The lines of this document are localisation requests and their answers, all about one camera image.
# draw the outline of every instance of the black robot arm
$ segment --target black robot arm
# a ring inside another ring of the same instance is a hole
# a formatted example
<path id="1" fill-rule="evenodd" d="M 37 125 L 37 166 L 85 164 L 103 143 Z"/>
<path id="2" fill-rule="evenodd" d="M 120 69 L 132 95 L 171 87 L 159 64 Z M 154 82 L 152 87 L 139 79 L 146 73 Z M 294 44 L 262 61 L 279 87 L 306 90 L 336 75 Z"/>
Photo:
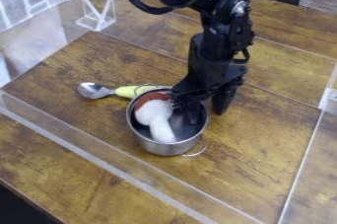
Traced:
<path id="1" fill-rule="evenodd" d="M 140 0 L 131 2 L 150 14 L 186 7 L 200 13 L 204 32 L 191 40 L 188 74 L 172 88 L 172 99 L 178 105 L 194 108 L 212 97 L 215 111 L 224 113 L 248 72 L 248 46 L 255 38 L 251 0 L 162 0 L 163 8 Z M 235 59 L 239 52 L 246 59 Z"/>

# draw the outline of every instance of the metal spoon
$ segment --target metal spoon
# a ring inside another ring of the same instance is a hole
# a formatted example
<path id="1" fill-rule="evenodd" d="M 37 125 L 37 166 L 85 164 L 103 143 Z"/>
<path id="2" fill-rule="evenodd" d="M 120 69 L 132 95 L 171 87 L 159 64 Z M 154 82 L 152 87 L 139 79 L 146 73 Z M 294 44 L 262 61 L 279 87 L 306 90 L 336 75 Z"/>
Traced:
<path id="1" fill-rule="evenodd" d="M 138 95 L 156 89 L 159 86 L 124 86 L 118 89 L 109 89 L 106 86 L 95 83 L 82 83 L 78 86 L 79 94 L 89 99 L 102 99 L 112 95 L 134 99 Z"/>

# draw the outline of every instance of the wooden table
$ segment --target wooden table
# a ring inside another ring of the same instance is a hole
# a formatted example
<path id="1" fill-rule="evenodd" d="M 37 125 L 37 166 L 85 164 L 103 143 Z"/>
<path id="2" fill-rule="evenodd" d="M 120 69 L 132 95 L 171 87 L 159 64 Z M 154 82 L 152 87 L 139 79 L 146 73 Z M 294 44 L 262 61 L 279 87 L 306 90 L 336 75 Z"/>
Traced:
<path id="1" fill-rule="evenodd" d="M 89 33 L 3 90 L 252 216 L 231 213 L 226 223 L 276 223 L 336 64 L 337 18 L 254 0 L 260 38 L 252 47 L 248 84 L 227 114 L 211 115 L 208 151 L 195 159 L 164 158 L 143 151 L 136 142 L 124 119 L 128 101 L 87 101 L 75 87 L 87 80 L 110 86 L 175 84 L 186 74 L 186 40 L 200 29 L 198 17 L 179 11 L 166 20 L 150 19 L 126 0 L 118 5 L 122 22 L 114 33 L 124 28 L 124 39 L 151 44 L 151 50 Z M 143 27 L 139 32 L 128 32 L 127 17 Z M 140 37 L 144 29 L 156 34 L 156 42 Z M 0 124 L 0 178 L 65 222 L 198 222 L 5 115 Z"/>

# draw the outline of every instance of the stainless steel pot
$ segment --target stainless steel pot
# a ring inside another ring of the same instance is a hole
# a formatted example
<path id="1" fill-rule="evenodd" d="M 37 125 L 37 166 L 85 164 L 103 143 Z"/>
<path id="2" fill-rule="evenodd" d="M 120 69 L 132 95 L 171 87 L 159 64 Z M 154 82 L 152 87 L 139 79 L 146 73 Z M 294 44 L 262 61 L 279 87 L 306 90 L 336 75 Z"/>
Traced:
<path id="1" fill-rule="evenodd" d="M 138 123 L 135 118 L 135 106 L 142 97 L 151 92 L 171 93 L 168 88 L 158 88 L 140 96 L 138 96 L 127 109 L 127 120 L 130 127 L 138 135 L 139 142 L 143 148 L 151 153 L 160 156 L 176 156 L 186 153 L 194 148 L 200 139 L 200 135 L 206 129 L 208 123 L 208 114 L 206 106 L 202 105 L 202 115 L 199 117 L 198 124 L 190 123 L 186 114 L 180 111 L 175 111 L 168 122 L 175 133 L 176 142 L 163 143 L 152 139 L 151 130 L 147 126 Z"/>

